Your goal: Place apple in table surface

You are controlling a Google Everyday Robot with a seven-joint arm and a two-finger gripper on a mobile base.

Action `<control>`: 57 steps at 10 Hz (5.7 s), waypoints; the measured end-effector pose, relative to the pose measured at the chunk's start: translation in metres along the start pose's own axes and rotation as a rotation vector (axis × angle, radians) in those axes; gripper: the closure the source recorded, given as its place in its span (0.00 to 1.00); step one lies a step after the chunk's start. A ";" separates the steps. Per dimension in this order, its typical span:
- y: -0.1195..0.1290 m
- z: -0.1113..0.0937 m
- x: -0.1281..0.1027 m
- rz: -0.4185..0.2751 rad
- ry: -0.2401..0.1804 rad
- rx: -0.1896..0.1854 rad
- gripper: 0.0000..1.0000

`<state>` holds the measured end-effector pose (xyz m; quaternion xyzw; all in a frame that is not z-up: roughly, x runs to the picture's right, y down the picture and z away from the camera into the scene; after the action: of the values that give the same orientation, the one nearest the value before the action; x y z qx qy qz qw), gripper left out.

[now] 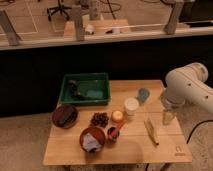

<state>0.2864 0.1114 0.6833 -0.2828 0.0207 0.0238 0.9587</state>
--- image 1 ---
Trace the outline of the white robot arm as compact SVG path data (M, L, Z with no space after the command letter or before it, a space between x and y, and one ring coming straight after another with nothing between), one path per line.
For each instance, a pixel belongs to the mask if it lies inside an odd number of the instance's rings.
M213 113L213 88L205 84L208 69L201 63L191 63L169 71L165 77L166 88L160 96L164 125L169 125L176 116L176 109L185 101L192 102Z

